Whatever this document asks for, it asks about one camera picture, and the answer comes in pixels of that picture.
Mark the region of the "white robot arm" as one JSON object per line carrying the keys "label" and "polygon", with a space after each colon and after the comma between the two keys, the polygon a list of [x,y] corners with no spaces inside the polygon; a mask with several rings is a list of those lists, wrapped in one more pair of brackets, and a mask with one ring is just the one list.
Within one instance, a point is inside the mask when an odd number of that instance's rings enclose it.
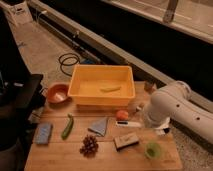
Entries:
{"label": "white robot arm", "polygon": [[191,103],[190,95],[191,88],[183,81],[155,90],[143,107],[145,118],[153,128],[176,120],[213,144],[213,113]]}

